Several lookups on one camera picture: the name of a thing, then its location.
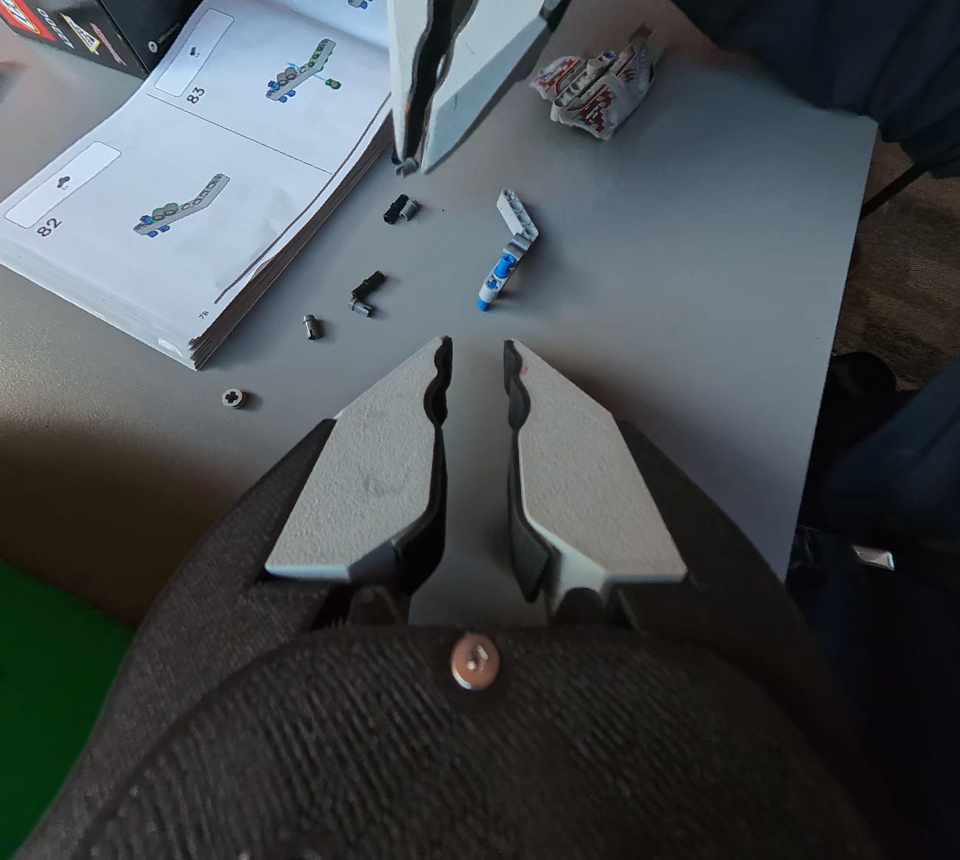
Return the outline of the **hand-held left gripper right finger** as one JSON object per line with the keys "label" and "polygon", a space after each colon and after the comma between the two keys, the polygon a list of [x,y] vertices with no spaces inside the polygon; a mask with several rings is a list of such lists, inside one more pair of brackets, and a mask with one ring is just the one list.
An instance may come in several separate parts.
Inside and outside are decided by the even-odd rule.
{"label": "hand-held left gripper right finger", "polygon": [[607,613],[618,590],[689,575],[618,422],[516,339],[503,345],[510,560],[524,599],[555,618],[570,594]]}

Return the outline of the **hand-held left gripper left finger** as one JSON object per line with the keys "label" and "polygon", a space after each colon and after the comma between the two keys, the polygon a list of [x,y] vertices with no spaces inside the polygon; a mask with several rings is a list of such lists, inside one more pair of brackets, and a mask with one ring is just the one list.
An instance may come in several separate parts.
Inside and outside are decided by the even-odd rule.
{"label": "hand-held left gripper left finger", "polygon": [[428,341],[333,419],[266,560],[272,577],[412,595],[446,544],[452,339]]}

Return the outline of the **crumpled white printed bag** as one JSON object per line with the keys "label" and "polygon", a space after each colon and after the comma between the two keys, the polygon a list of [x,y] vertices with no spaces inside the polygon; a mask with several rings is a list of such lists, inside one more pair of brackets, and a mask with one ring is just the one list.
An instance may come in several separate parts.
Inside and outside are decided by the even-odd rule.
{"label": "crumpled white printed bag", "polygon": [[663,48],[642,25],[621,50],[582,58],[564,55],[540,69],[529,86],[550,104],[550,118],[607,141],[636,112],[654,83]]}

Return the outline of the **grey beam assembly blue pin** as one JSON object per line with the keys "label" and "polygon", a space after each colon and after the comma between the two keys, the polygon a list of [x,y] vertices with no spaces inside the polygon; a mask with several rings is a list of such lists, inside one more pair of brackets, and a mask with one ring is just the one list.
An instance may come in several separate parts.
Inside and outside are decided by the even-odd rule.
{"label": "grey beam assembly blue pin", "polygon": [[539,230],[521,199],[510,189],[503,189],[496,207],[510,230],[510,240],[478,291],[477,308],[486,312],[494,305],[512,274],[529,253],[539,236]]}

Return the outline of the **open instruction booklet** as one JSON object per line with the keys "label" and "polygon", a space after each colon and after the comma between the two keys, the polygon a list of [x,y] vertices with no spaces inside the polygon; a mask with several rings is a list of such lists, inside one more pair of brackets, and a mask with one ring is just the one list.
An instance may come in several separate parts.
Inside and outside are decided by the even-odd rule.
{"label": "open instruction booklet", "polygon": [[202,369],[393,142],[388,0],[203,0],[2,201],[2,267]]}

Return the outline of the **black shoe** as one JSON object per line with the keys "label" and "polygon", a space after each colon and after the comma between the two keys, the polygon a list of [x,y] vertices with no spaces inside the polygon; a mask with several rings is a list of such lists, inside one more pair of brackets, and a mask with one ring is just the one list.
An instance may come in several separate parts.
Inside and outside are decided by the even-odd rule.
{"label": "black shoe", "polygon": [[869,351],[831,354],[827,374],[837,402],[863,416],[889,418],[917,395],[916,390],[900,388],[887,362]]}

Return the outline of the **person's leg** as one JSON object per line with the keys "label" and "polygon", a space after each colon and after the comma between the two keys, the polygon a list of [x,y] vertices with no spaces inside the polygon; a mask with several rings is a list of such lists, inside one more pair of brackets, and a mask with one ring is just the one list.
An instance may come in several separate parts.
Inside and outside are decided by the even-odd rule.
{"label": "person's leg", "polygon": [[786,587],[896,817],[925,856],[958,858],[958,358],[916,393],[863,415],[827,368]]}

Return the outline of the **green plastic object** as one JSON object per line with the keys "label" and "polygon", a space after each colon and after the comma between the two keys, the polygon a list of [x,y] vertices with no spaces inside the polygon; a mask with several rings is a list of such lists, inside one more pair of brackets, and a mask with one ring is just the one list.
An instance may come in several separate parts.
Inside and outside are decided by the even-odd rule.
{"label": "green plastic object", "polygon": [[89,602],[1,562],[1,857],[59,794],[136,636]]}

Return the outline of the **black table leg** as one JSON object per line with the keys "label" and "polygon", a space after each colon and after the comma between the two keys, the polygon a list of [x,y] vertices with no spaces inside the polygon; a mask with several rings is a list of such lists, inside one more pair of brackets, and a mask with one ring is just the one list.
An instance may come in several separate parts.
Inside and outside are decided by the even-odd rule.
{"label": "black table leg", "polygon": [[919,163],[911,165],[907,170],[886,184],[882,189],[865,199],[859,213],[859,221],[864,221],[867,217],[871,216],[874,212],[882,208],[882,206],[888,204],[891,200],[904,192],[911,184],[918,181],[918,179],[926,174],[929,170],[929,168],[926,168],[924,165]]}

